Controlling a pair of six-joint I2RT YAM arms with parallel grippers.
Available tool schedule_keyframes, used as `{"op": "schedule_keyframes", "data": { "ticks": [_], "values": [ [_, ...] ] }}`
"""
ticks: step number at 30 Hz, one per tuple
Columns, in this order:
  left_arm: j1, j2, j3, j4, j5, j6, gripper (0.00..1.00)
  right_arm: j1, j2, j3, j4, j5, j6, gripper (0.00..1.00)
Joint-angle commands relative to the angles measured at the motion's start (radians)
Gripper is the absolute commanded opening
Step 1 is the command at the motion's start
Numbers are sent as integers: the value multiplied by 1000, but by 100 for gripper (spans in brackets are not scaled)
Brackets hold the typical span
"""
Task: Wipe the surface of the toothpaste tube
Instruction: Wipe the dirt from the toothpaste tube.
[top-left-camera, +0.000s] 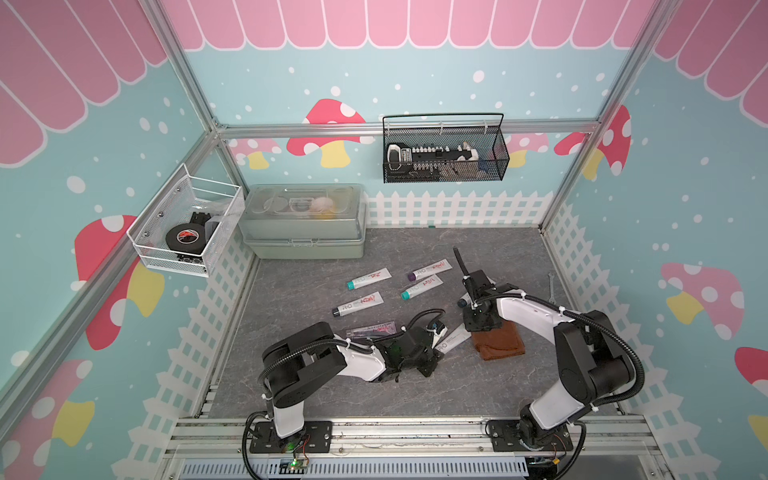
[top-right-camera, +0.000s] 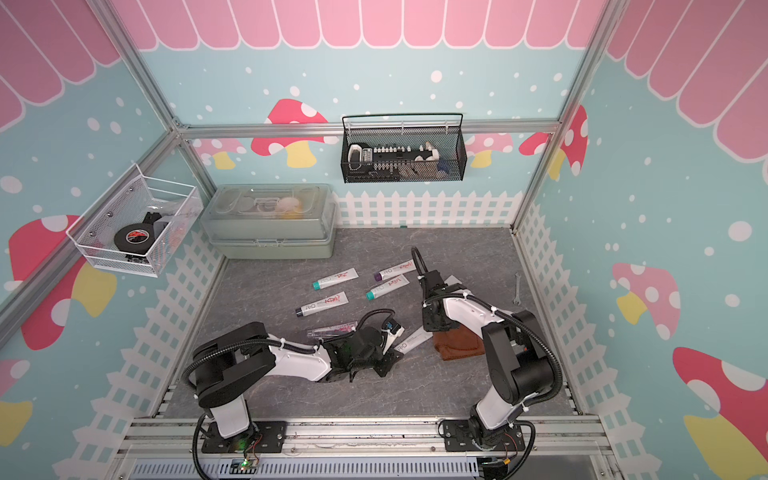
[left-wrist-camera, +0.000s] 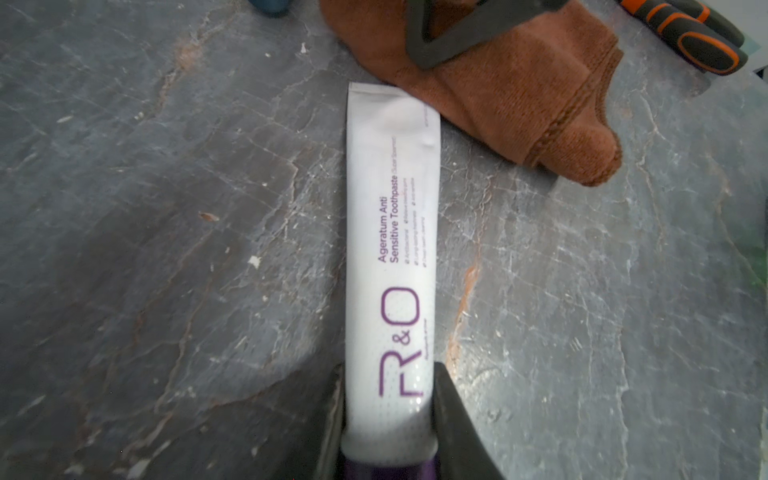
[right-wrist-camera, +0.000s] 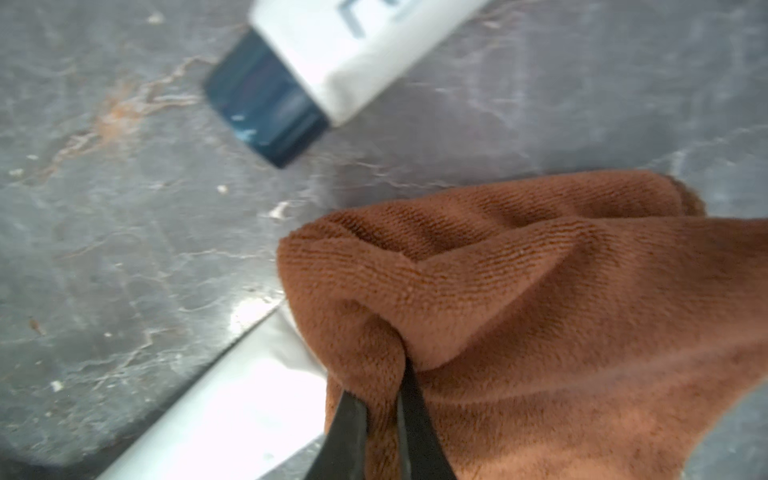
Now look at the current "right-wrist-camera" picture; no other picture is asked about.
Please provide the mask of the dark cap toothpaste tube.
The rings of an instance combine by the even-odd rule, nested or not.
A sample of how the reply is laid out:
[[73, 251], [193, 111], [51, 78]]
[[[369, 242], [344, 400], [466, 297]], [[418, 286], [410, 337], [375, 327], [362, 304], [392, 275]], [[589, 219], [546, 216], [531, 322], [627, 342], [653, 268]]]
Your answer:
[[276, 168], [345, 124], [483, 1], [259, 0], [203, 84], [235, 136]]
[[282, 304], [101, 476], [258, 479], [321, 435], [326, 382]]

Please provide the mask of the brown microfiber cloth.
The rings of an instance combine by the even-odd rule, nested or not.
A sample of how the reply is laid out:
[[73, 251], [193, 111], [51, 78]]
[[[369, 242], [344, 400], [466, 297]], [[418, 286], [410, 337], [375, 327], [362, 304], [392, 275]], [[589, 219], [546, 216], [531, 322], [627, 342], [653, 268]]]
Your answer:
[[297, 327], [394, 479], [412, 366], [461, 479], [675, 479], [767, 375], [767, 223], [595, 171], [341, 210], [280, 241]]

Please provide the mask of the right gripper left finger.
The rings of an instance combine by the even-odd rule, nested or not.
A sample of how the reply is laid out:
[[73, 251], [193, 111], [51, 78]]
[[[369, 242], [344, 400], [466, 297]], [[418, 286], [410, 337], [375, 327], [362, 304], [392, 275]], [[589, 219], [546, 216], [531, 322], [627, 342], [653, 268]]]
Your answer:
[[368, 409], [344, 391], [317, 457], [305, 480], [363, 480]]

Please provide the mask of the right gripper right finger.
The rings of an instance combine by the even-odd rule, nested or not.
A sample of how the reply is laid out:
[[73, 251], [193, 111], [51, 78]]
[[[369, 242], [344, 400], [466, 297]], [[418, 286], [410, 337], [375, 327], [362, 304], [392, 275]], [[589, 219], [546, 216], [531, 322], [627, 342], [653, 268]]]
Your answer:
[[403, 480], [456, 480], [419, 387], [410, 360], [406, 361], [397, 396], [400, 474]]

